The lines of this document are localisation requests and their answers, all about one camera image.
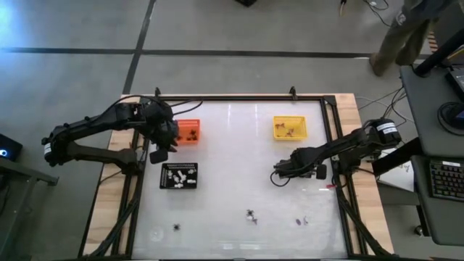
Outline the round black monitor base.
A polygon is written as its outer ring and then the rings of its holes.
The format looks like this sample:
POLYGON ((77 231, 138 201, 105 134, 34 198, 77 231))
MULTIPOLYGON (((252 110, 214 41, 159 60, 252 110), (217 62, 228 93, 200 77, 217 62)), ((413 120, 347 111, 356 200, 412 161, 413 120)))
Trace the round black monitor base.
POLYGON ((464 136, 464 103, 447 102, 437 110, 440 125, 447 132, 464 136))

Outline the orange plastic basket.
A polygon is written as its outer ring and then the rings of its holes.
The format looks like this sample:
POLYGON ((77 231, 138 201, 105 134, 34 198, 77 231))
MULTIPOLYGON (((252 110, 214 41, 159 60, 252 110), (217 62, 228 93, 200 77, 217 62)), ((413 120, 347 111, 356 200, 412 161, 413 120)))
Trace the orange plastic basket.
POLYGON ((200 120, 199 119, 182 119, 178 120, 178 136, 182 136, 182 141, 177 141, 179 145, 198 144, 200 139, 200 120), (197 141, 192 141, 191 130, 196 130, 197 141))

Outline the grey metal stand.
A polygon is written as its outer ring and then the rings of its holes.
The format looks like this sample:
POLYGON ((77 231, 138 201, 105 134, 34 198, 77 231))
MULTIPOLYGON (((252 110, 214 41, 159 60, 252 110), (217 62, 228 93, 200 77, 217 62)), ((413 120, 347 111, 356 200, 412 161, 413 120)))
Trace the grey metal stand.
POLYGON ((0 158, 0 261, 8 259, 38 181, 55 186, 58 178, 0 158))

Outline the backlit black keyboard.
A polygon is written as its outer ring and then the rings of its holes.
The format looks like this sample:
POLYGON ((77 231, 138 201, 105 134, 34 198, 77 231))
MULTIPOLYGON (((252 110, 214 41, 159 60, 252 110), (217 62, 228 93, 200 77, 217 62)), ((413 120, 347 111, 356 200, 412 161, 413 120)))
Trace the backlit black keyboard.
POLYGON ((464 163, 431 160, 428 176, 432 197, 464 202, 464 163))

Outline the yellow plastic basket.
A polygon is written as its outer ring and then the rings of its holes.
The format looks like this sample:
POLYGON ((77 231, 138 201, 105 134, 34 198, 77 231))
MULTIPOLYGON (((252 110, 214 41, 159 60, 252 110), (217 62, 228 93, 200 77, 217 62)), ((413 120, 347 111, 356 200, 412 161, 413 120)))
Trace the yellow plastic basket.
POLYGON ((273 138, 277 141, 301 141, 307 138, 307 123, 304 116, 274 116, 273 117, 273 138), (283 128, 276 129, 277 124, 283 124, 283 128), (287 138, 286 134, 291 133, 292 137, 287 138))

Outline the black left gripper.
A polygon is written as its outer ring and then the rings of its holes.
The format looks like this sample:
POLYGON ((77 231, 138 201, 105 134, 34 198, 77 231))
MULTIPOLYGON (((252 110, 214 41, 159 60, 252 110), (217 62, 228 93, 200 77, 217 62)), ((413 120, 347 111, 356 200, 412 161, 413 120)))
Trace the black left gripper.
POLYGON ((155 145, 155 150, 149 153, 151 164, 154 165, 167 161, 169 153, 177 152, 178 134, 179 127, 177 120, 165 120, 157 125, 150 136, 151 143, 155 145))

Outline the dark grey desk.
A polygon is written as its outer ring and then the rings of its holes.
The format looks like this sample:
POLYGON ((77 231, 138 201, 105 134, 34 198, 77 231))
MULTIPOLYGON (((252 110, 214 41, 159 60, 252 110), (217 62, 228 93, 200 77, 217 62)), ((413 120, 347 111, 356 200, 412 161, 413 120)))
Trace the dark grey desk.
POLYGON ((415 191, 423 213, 424 233, 434 243, 445 246, 464 247, 464 202, 438 199, 429 191, 429 163, 431 160, 461 162, 450 158, 429 158, 413 156, 411 163, 414 170, 415 191))
POLYGON ((416 75, 411 66, 399 71, 423 153, 431 157, 464 158, 464 136, 446 131, 438 119, 440 106, 460 101, 445 79, 448 70, 435 68, 426 77, 416 75))

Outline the person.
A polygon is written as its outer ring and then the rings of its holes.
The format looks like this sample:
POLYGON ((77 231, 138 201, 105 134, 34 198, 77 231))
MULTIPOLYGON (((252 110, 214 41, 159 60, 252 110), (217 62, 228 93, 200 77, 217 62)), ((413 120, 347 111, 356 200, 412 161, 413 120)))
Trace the person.
POLYGON ((373 74, 381 77, 393 63, 399 66, 414 63, 443 11, 451 6, 464 12, 464 0, 404 0, 380 49, 369 58, 373 74))

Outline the white paper sheet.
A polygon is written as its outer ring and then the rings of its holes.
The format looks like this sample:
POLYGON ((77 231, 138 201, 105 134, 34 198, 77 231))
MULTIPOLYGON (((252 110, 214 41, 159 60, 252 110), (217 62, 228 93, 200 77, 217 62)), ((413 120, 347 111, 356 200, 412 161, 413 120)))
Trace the white paper sheet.
POLYGON ((398 189, 414 192, 414 170, 411 161, 402 163, 388 172, 380 174, 378 180, 398 189))

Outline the black plastic basket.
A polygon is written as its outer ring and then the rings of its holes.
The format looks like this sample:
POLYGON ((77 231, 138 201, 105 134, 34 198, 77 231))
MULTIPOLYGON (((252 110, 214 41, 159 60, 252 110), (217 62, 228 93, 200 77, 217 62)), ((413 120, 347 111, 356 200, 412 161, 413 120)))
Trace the black plastic basket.
POLYGON ((193 162, 184 163, 163 163, 160 173, 159 187, 161 189, 195 189, 198 185, 198 164, 193 162), (188 174, 190 169, 195 169, 196 172, 188 174), (171 170, 173 172, 173 178, 169 179, 167 172, 171 170), (179 181, 178 174, 185 175, 186 180, 184 182, 179 181), (196 179, 196 183, 187 183, 188 179, 196 179), (182 183, 183 188, 174 188, 177 183, 182 183))

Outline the dark mat with striped edge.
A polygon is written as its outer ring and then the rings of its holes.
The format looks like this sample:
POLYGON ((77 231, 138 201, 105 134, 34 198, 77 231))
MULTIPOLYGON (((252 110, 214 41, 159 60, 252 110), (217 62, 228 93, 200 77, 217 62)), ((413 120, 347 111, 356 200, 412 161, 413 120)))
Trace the dark mat with striped edge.
POLYGON ((464 0, 456 0, 446 7, 428 35, 428 46, 432 53, 438 50, 459 30, 464 28, 464 0))

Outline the black laptop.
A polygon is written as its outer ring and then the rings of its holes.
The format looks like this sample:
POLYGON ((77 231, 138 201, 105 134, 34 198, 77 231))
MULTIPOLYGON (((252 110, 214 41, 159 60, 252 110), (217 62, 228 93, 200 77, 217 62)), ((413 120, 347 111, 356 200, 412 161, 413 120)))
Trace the black laptop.
POLYGON ((464 69, 452 67, 445 75, 456 96, 464 102, 464 69))

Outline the black box with blue light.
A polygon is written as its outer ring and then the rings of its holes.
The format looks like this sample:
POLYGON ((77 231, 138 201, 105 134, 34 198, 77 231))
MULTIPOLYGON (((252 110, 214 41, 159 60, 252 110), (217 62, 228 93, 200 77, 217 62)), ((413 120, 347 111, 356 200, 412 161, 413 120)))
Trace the black box with blue light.
POLYGON ((0 158, 15 162, 20 156, 23 145, 0 133, 0 158))

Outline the black stand pole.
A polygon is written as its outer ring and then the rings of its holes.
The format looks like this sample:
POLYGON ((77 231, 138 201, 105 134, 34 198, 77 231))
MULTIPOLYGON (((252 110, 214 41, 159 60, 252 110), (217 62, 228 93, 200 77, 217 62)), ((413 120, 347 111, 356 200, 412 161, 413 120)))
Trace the black stand pole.
POLYGON ((449 38, 440 48, 438 48, 430 57, 425 59, 413 72, 420 77, 428 75, 431 70, 439 63, 445 60, 449 55, 456 51, 464 44, 464 28, 461 28, 456 34, 449 38))
POLYGON ((422 155, 423 150, 419 138, 414 138, 412 141, 407 142, 400 148, 377 159, 372 163, 373 173, 375 177, 389 172, 395 167, 410 161, 410 158, 415 155, 422 155))

